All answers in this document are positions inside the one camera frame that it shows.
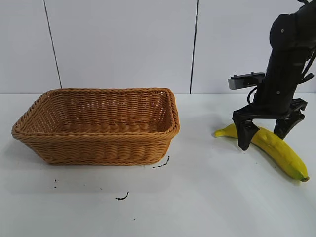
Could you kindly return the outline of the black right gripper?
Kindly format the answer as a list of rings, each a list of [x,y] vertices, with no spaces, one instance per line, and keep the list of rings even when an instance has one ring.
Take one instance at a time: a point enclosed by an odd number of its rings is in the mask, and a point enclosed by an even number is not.
[[[259,128],[253,119],[277,119],[274,134],[284,139],[305,115],[289,110],[296,87],[302,79],[306,61],[311,57],[309,49],[273,50],[265,73],[251,73],[232,77],[232,89],[256,87],[254,100],[233,112],[239,147],[246,151]]]

